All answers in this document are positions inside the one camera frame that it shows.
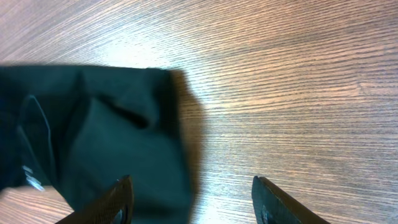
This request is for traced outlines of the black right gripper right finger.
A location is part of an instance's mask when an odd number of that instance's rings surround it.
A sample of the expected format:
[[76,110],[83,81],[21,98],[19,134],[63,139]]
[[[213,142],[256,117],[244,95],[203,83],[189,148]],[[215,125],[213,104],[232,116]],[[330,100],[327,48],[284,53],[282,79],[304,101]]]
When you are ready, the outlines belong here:
[[257,224],[330,224],[265,177],[252,182]]

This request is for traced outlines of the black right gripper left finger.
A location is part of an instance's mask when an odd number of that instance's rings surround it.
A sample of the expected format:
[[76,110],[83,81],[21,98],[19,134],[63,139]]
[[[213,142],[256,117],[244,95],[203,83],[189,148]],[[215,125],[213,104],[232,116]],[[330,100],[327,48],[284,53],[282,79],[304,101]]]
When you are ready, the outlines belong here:
[[131,224],[134,205],[132,179],[118,179],[102,196],[56,224]]

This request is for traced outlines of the dark teal t-shirt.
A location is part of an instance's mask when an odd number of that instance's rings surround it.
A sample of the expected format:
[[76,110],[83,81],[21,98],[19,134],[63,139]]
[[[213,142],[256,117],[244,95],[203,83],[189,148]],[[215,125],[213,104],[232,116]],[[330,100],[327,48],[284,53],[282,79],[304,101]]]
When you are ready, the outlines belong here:
[[134,223],[187,223],[193,189],[169,71],[1,68],[1,188],[54,187],[81,210],[128,175]]

